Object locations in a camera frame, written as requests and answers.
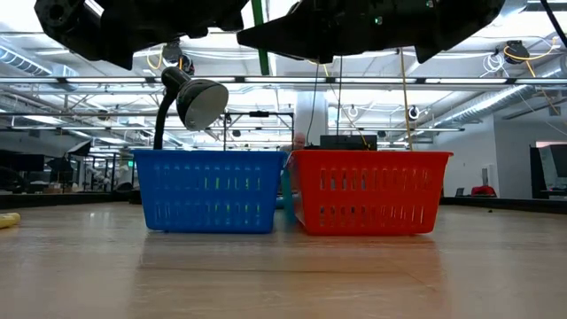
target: black lamp arm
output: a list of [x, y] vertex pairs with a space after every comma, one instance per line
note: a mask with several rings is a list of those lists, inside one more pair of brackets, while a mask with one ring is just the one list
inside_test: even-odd
[[176, 97], [177, 91], [168, 91], [159, 105], [158, 118], [156, 119], [156, 131], [155, 136], [153, 137], [154, 150], [161, 150], [163, 148], [163, 133], [166, 126], [167, 111], [169, 111], [169, 106], [174, 103]]

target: white wall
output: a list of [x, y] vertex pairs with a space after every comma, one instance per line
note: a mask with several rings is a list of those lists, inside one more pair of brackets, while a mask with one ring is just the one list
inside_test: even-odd
[[566, 135], [546, 123], [567, 133], [564, 119], [565, 116], [563, 120], [549, 117], [548, 110], [542, 110], [517, 120], [494, 123], [502, 198], [532, 198], [530, 145], [535, 146], [537, 141], [567, 141]]
[[469, 124], [464, 128], [464, 132], [441, 133], [435, 137], [434, 144], [425, 146], [425, 151], [454, 154], [445, 172], [445, 196], [454, 196], [461, 187], [464, 187], [464, 194], [470, 194], [472, 187], [482, 185], [482, 169], [485, 167], [491, 168], [489, 184], [500, 194], [493, 116], [485, 117], [480, 124]]

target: pillar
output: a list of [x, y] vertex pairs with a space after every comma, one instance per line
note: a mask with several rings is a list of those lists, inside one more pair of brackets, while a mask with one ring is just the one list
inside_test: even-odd
[[[325, 98], [324, 92], [298, 92], [297, 103], [295, 105], [295, 132], [306, 135], [307, 141], [314, 145], [319, 145], [321, 135], [327, 135], [329, 123], [329, 102]], [[309, 136], [309, 122], [313, 113], [313, 123]]]

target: wooden floor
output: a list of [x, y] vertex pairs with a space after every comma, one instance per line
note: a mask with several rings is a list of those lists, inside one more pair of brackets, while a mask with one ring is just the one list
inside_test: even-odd
[[0, 318], [567, 318], [567, 216], [442, 207], [421, 237], [149, 233], [140, 206], [19, 210]]

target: green pole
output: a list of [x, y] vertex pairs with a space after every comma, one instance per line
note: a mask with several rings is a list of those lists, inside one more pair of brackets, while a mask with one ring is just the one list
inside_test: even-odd
[[[262, 0], [252, 0], [252, 11], [254, 13], [254, 26], [264, 24]], [[260, 58], [260, 70], [262, 75], [269, 75], [268, 53], [265, 50], [258, 50], [258, 56]]]

